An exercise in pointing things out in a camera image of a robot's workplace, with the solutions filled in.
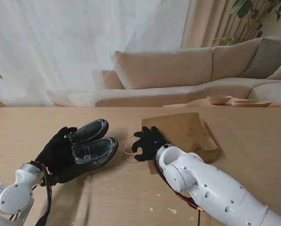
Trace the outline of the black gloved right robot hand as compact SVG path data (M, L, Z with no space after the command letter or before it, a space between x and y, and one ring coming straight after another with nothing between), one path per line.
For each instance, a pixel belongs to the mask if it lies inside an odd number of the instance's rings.
M170 144L155 126L152 126L150 129L142 127L142 130L135 132L134 136L139 139L132 145L132 152L136 153L138 148L142 149L141 154L134 156L137 161L153 160L161 147L164 145L168 147Z

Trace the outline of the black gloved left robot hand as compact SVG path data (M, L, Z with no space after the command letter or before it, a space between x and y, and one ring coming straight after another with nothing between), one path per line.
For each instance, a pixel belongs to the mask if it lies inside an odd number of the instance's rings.
M66 183L71 180L70 173L74 165L74 159L72 143L67 136L76 131L76 127L61 128L35 159L35 162L47 167L51 174L51 180L55 184Z

